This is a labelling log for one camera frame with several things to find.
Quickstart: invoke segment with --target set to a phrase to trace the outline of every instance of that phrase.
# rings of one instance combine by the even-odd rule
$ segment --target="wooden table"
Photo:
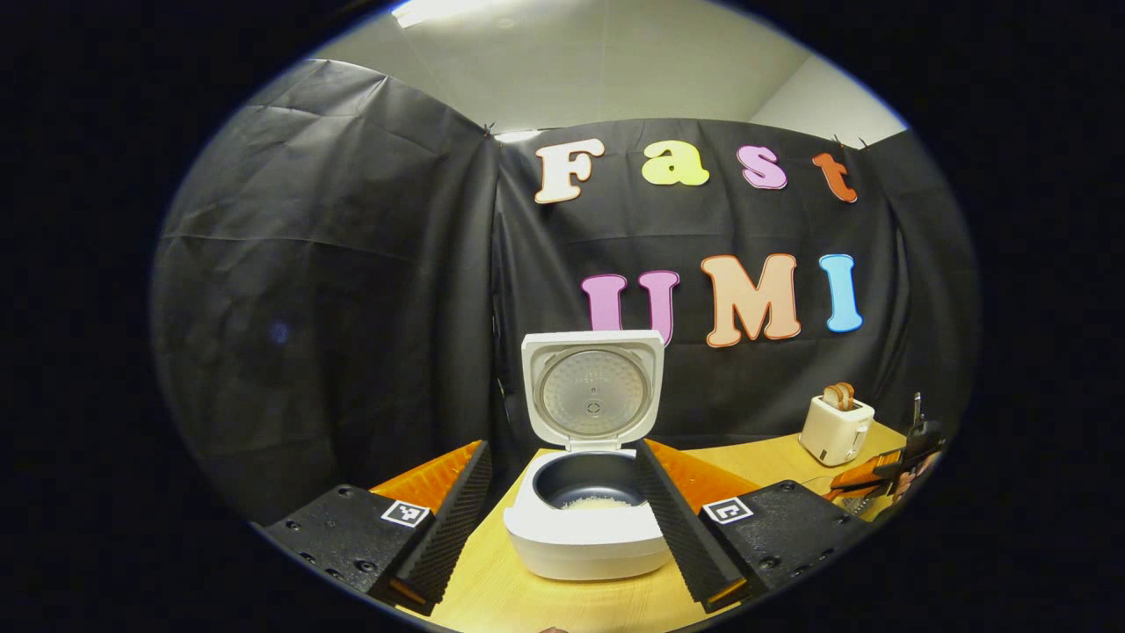
[[[873,423],[860,455],[831,469],[817,462],[796,435],[686,453],[763,487],[791,479],[822,495],[837,473],[904,445],[901,434]],[[623,580],[573,582],[532,575],[516,557],[503,518],[522,481],[523,474],[466,542],[444,599],[424,620],[464,633],[539,633],[551,626],[568,633],[654,633],[722,613],[705,614],[692,602],[675,561]],[[888,497],[879,498],[863,518],[870,521],[889,504]]]

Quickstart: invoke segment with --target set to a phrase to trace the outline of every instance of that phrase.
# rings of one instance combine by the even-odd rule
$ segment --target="cutout letter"
[[[758,189],[781,189],[788,181],[785,172],[777,166],[777,156],[770,151],[770,147],[756,147],[754,145],[742,145],[738,148],[738,162],[746,169],[742,170],[742,178]]]
[[[828,272],[828,289],[832,295],[832,316],[828,329],[834,333],[850,333],[863,325],[863,316],[855,308],[855,284],[852,266],[855,260],[849,254],[826,254],[820,257],[820,266]]]
[[[730,347],[742,340],[742,333],[735,327],[736,311],[750,341],[758,338],[767,311],[767,340],[786,340],[800,334],[793,297],[796,257],[792,254],[767,256],[756,287],[736,256],[709,256],[700,268],[711,277],[714,288],[714,332],[706,337],[711,347]]]
[[[593,331],[621,329],[621,290],[629,282],[621,274],[595,274],[582,280],[590,296],[590,327]]]
[[[664,346],[672,343],[672,288],[680,283],[680,274],[672,270],[652,270],[640,275],[640,284],[648,289],[648,313],[651,328],[660,333]]]
[[[640,168],[645,180],[654,184],[698,186],[706,182],[711,173],[703,169],[700,151],[695,145],[683,141],[659,141],[645,147],[649,161]]]
[[[854,202],[860,199],[860,195],[855,192],[844,182],[844,177],[847,175],[847,168],[843,164],[836,162],[836,159],[831,156],[828,152],[825,152],[817,157],[812,159],[812,164],[816,164],[825,172],[825,178],[828,180],[828,188],[836,193],[836,197],[846,201]]]
[[[570,154],[577,152],[582,153],[570,160]],[[577,198],[582,189],[570,183],[570,174],[587,180],[594,168],[590,156],[604,153],[605,145],[597,138],[539,147],[536,155],[543,159],[543,188],[536,193],[536,201],[548,204]]]

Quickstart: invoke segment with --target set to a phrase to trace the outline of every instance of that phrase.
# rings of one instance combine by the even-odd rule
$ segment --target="white wall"
[[[817,55],[750,117],[750,123],[784,127],[821,138],[836,135],[862,147],[907,128],[903,121],[856,80]]]

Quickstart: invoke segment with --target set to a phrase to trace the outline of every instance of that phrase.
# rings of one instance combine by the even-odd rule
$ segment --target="black curtain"
[[[163,390],[268,524],[488,435],[496,145],[392,78],[299,64],[196,161],[156,254]]]
[[[546,145],[598,138],[577,198],[540,205]],[[644,150],[694,145],[700,186],[652,184]],[[757,189],[736,157],[765,146],[788,178]],[[812,159],[829,153],[848,204]],[[496,491],[542,443],[520,343],[588,331],[580,288],[628,279],[626,329],[650,326],[641,273],[673,270],[674,332],[651,437],[681,449],[800,431],[809,399],[847,381],[904,431],[914,391],[956,423],[980,341],[975,263],[948,186],[904,132],[854,150],[773,127],[648,119],[511,144],[434,99],[350,64],[300,64],[219,132],[172,204],[156,256],[158,367],[192,454],[227,500],[271,523],[348,481],[374,486],[488,440]],[[796,259],[798,336],[705,343],[701,261],[758,280]],[[863,326],[827,327],[825,254],[854,257]]]

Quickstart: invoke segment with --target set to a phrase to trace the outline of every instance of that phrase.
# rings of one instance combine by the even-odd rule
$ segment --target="ceiling light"
[[[496,134],[493,136],[501,143],[515,143],[518,141],[526,141],[534,136],[539,136],[541,130],[539,129],[524,129],[522,132],[504,132],[503,134]]]
[[[411,0],[390,11],[403,28],[438,18],[448,18],[480,10],[506,0]]]

